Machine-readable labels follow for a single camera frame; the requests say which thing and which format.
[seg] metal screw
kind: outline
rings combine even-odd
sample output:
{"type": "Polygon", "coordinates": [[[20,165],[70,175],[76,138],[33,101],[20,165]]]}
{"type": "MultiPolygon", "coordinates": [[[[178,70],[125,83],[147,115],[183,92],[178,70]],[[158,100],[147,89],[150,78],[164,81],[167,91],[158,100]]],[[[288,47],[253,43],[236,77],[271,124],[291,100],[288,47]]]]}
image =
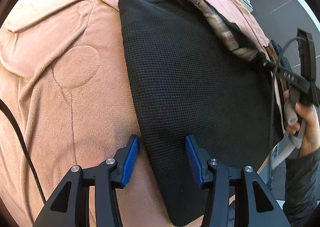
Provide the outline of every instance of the metal screw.
{"type": "Polygon", "coordinates": [[[253,168],[252,168],[252,166],[245,166],[244,170],[247,171],[247,172],[252,172],[253,168]]]}
{"type": "Polygon", "coordinates": [[[108,159],[106,160],[106,163],[107,163],[108,165],[112,165],[115,161],[116,161],[116,160],[115,160],[114,158],[108,158],[108,159]]]}
{"type": "Polygon", "coordinates": [[[211,158],[211,159],[209,159],[209,163],[211,165],[217,165],[219,163],[219,161],[217,159],[215,159],[215,158],[211,158]]]}
{"type": "Polygon", "coordinates": [[[77,165],[75,165],[75,166],[73,166],[73,167],[71,168],[71,171],[72,171],[72,172],[78,172],[79,169],[80,169],[80,167],[77,166],[77,165]]]}

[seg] black sleeve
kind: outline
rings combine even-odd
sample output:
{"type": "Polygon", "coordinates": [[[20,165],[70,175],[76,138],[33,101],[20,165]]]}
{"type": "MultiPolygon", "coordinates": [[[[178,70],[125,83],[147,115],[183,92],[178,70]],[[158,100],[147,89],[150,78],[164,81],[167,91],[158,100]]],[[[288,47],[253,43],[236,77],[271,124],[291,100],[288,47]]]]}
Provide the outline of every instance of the black sleeve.
{"type": "Polygon", "coordinates": [[[286,159],[283,211],[292,227],[302,227],[316,209],[320,148],[310,155],[286,159]]]}

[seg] camouflage fabric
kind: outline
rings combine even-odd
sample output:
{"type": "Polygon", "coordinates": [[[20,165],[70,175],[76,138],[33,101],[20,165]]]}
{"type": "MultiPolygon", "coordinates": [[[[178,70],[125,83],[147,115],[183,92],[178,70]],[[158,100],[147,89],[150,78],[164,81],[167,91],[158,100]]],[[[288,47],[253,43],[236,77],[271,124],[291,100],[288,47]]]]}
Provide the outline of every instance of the camouflage fabric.
{"type": "Polygon", "coordinates": [[[257,49],[241,48],[233,36],[231,30],[224,23],[222,18],[204,0],[191,1],[204,15],[209,25],[213,28],[216,35],[222,40],[223,44],[236,56],[245,61],[251,61],[257,54],[257,49]]]}

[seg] human hand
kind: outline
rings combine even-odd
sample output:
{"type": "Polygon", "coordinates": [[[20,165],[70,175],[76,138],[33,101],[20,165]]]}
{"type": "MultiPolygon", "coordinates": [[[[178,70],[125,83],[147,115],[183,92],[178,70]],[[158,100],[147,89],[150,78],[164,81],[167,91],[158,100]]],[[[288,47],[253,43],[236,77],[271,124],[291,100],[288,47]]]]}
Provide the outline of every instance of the human hand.
{"type": "MultiPolygon", "coordinates": [[[[289,100],[289,91],[285,91],[283,96],[285,102],[289,100]]],[[[305,157],[315,152],[320,147],[320,126],[318,115],[314,105],[312,105],[312,108],[309,108],[302,105],[301,103],[297,103],[295,111],[307,122],[306,132],[304,134],[302,145],[300,148],[300,157],[305,157]]],[[[297,122],[295,125],[289,126],[288,123],[285,122],[284,128],[290,134],[295,134],[296,131],[300,129],[300,124],[297,122]]]]}

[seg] fleece blanket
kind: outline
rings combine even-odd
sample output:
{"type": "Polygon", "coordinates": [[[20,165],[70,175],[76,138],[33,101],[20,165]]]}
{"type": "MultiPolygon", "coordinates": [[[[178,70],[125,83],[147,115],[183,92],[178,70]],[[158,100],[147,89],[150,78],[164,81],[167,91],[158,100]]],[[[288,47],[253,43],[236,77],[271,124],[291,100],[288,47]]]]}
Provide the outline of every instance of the fleece blanket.
{"type": "MultiPolygon", "coordinates": [[[[269,40],[241,2],[207,1],[265,52],[269,40]]],[[[0,98],[21,128],[46,198],[71,166],[96,166],[140,135],[118,0],[19,0],[0,29],[0,62],[0,98]]],[[[43,204],[2,113],[0,132],[0,197],[18,225],[30,227],[43,204]]],[[[143,145],[117,196],[124,226],[172,226],[143,145]]],[[[91,188],[91,226],[94,215],[91,188]]]]}

